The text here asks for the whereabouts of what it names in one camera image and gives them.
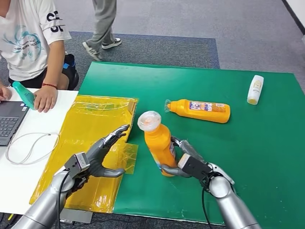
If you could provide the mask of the person's left hand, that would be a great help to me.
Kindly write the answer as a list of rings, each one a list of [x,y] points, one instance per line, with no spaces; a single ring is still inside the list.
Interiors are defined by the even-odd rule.
[[[57,89],[50,85],[44,85],[35,92],[34,95],[34,109],[39,113],[47,113],[55,106],[57,99]]]

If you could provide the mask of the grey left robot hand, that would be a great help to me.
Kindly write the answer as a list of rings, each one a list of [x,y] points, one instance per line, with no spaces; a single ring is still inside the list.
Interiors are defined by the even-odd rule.
[[[88,174],[94,177],[120,177],[126,171],[124,168],[110,169],[102,165],[105,156],[110,149],[123,136],[130,128],[130,125],[122,125],[115,129],[105,137],[102,137],[93,146],[87,153],[87,158],[90,162]]]

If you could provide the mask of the person's right hand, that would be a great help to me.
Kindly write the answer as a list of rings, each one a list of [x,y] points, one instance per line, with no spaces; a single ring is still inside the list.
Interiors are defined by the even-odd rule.
[[[6,86],[0,85],[0,102],[10,100],[11,92]]]

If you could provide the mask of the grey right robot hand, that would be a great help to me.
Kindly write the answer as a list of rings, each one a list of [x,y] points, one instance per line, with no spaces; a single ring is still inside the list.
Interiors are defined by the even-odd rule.
[[[170,140],[174,146],[178,146],[183,153],[187,153],[188,155],[194,157],[195,159],[197,159],[198,161],[206,163],[206,161],[201,155],[198,154],[193,146],[191,146],[187,140],[180,140],[175,136],[172,136]],[[162,171],[164,171],[164,172],[170,174],[170,175],[181,176],[181,177],[185,177],[185,178],[191,177],[191,175],[188,175],[178,167],[170,167],[170,166],[168,166],[166,164],[161,164],[160,167],[161,167]]]

